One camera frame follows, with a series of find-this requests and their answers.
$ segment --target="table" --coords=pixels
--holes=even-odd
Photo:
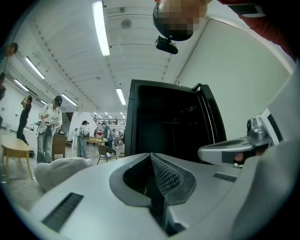
[[[1,145],[2,145],[2,162],[4,164],[4,157],[6,156],[6,164],[4,164],[4,169],[6,172],[6,183],[9,184],[9,177],[8,177],[8,159],[9,157],[16,157],[19,158],[26,158],[27,161],[27,167],[28,171],[32,178],[32,173],[30,170],[30,165],[29,165],[29,151],[30,147],[27,146],[26,143],[24,143],[22,140],[17,139],[15,136],[7,136],[3,135],[1,137]]]
[[[105,142],[104,141],[97,141],[97,140],[94,140],[94,139],[88,139],[86,140],[87,143],[96,143],[97,145],[104,145]]]

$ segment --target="white wall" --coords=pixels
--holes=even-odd
[[[64,132],[64,133],[68,133],[69,130],[70,130],[70,120],[69,118],[67,117],[67,115],[65,113],[62,114],[62,128],[61,130]]]
[[[247,120],[272,100],[289,73],[275,55],[247,33],[210,20],[184,67],[182,86],[208,84],[227,139],[246,134]]]
[[[95,124],[94,119],[90,115],[90,113],[89,112],[75,112],[75,113],[73,113],[73,116],[71,119],[69,135],[68,135],[68,139],[67,139],[68,141],[73,140],[74,129],[76,127],[80,127],[84,120],[87,120],[89,123],[88,128],[90,129],[90,136],[94,135],[94,131],[97,128],[97,125]]]
[[[19,91],[11,83],[5,80],[5,96],[0,101],[0,115],[3,118],[3,127],[9,127],[16,131],[18,130],[20,116],[23,110],[21,105],[22,100],[27,96],[27,93]],[[27,126],[38,122],[38,113],[42,110],[43,106],[32,101],[31,111],[27,120]]]

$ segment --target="black camera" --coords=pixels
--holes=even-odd
[[[170,54],[177,54],[178,49],[177,47],[171,42],[171,40],[167,38],[163,38],[158,36],[158,39],[155,41],[155,47],[158,50],[170,53]]]

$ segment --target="black mesh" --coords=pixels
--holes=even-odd
[[[225,180],[225,181],[228,181],[228,182],[235,182],[237,180],[237,177],[235,177],[235,176],[230,176],[230,175],[226,175],[226,174],[219,173],[219,172],[216,172],[213,175],[213,177],[214,178],[219,178],[219,179],[222,179],[222,180]]]
[[[240,144],[241,142],[243,142],[243,140],[235,139],[235,140],[231,140],[231,141],[218,142],[218,143],[215,143],[212,145],[204,146],[203,148],[230,146],[230,145]]]
[[[151,161],[156,185],[161,194],[165,196],[167,193],[179,186],[182,181],[181,176],[164,165],[153,155],[151,155]]]
[[[83,199],[83,195],[70,193],[59,205],[42,221],[55,232],[63,227],[72,212]]]

